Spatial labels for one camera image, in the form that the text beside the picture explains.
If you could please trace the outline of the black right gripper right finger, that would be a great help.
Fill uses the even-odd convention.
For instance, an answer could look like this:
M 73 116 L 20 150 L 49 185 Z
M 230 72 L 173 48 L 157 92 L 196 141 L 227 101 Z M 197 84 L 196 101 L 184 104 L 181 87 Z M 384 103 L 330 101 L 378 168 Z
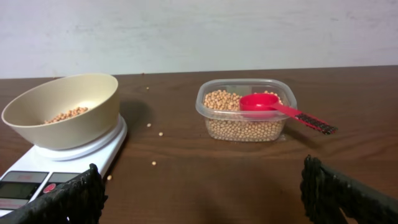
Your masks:
M 313 223 L 397 223 L 397 200 L 308 155 L 300 183 L 305 216 Z

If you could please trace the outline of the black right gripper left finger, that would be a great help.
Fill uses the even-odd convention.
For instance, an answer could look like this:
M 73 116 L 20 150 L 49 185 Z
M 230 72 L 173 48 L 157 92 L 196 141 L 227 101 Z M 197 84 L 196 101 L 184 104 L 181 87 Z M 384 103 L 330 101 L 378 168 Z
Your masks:
M 1 224 L 98 224 L 108 199 L 95 164 L 47 194 L 1 217 Z

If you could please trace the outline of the red measuring scoop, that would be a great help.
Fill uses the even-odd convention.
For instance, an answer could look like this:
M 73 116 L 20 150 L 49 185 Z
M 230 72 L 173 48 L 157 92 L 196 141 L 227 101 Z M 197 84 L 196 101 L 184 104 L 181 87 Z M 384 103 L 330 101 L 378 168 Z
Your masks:
M 316 117 L 289 106 L 284 106 L 279 103 L 277 96 L 270 93 L 255 93 L 242 97 L 239 101 L 239 109 L 241 111 L 279 111 L 323 134 L 334 134 L 338 130 L 337 127 L 329 125 Z

